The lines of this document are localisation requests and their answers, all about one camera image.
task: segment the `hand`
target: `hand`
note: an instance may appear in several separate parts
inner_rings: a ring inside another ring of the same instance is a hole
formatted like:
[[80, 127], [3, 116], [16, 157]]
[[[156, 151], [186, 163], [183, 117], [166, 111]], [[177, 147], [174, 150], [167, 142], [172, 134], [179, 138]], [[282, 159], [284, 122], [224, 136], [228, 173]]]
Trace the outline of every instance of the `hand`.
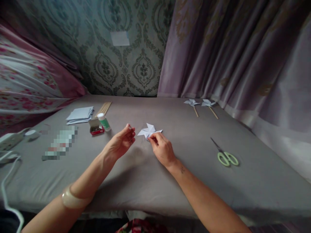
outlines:
[[163, 166], [169, 168], [176, 164], [177, 158], [174, 155], [172, 143], [162, 133], [154, 133], [148, 140], [152, 145], [154, 154]]
[[103, 149], [103, 154], [109, 154], [116, 160], [122, 157], [131, 145], [135, 142], [135, 128], [127, 124], [126, 127], [117, 133], [113, 138], [107, 143]]

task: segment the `wooden stick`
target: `wooden stick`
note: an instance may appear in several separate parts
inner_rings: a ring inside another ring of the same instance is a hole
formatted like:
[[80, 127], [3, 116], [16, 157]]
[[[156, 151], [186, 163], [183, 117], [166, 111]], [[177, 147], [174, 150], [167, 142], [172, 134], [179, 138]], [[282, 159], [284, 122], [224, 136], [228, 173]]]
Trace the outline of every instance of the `wooden stick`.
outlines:
[[218, 116], [216, 115], [216, 113], [213, 111], [213, 109], [209, 106], [210, 110], [213, 112], [214, 116], [216, 117], [216, 119], [219, 119]]
[[195, 109], [195, 106], [193, 106], [193, 108], [194, 108], [194, 111], [195, 111], [197, 117], [199, 117], [199, 115], [198, 115], [198, 113], [197, 113], [197, 110]]
[[95, 119], [97, 118], [97, 115], [99, 113], [103, 113], [103, 114], [106, 114], [110, 105], [111, 105], [112, 102], [105, 102], [102, 107], [100, 108], [100, 110], [97, 112], [96, 116], [94, 117]]
[[108, 112], [108, 109], [109, 109], [111, 103], [112, 103], [112, 102], [108, 102], [108, 103], [107, 103], [107, 107], [106, 107], [106, 109], [105, 109], [105, 111], [104, 111], [104, 114], [105, 114], [105, 115], [106, 115], [106, 113]]

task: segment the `bracelet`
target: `bracelet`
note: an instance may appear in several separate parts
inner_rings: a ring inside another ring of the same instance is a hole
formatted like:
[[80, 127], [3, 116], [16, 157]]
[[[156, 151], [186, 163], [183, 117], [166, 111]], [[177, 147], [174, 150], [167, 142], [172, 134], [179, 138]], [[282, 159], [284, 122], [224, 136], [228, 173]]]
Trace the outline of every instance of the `bracelet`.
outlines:
[[63, 205], [69, 209], [81, 209], [86, 207], [92, 201], [93, 197], [86, 199], [80, 199], [72, 195], [70, 192], [70, 187], [65, 188], [64, 193], [62, 194]]

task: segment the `small box of pins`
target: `small box of pins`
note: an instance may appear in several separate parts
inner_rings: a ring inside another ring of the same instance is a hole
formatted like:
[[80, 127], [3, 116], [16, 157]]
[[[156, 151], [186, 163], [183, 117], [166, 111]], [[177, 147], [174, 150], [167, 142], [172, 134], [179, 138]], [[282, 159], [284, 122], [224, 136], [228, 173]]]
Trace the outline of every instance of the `small box of pins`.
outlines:
[[104, 127], [101, 125], [98, 119], [90, 120], [88, 123], [90, 124], [90, 133], [92, 135], [105, 132]]

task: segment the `forearm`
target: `forearm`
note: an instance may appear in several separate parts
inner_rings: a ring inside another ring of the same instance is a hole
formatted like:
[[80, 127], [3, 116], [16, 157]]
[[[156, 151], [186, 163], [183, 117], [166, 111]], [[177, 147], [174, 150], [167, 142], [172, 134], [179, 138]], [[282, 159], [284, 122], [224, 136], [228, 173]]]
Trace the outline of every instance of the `forearm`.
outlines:
[[167, 169], [180, 185], [201, 222], [211, 233], [250, 232], [236, 213], [179, 160]]
[[[93, 197], [115, 162], [115, 159], [107, 154], [98, 155], [85, 172], [71, 185], [71, 193], [81, 199]], [[62, 197], [59, 195], [37, 214], [22, 232], [68, 232], [83, 211], [84, 208], [69, 209], [65, 207]]]

